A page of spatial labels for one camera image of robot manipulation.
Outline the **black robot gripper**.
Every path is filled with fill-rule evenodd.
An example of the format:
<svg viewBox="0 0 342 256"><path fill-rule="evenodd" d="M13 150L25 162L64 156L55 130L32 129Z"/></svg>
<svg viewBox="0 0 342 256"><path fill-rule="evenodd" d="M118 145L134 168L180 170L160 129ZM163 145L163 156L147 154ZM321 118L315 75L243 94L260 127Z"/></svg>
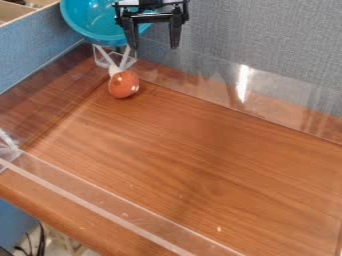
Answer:
<svg viewBox="0 0 342 256"><path fill-rule="evenodd" d="M123 30L130 47L139 47L138 25L134 19L143 18L143 23L160 22L170 19L170 45L172 49L179 47L182 25L190 19L190 0L114 0L115 21L123 25Z"/></svg>

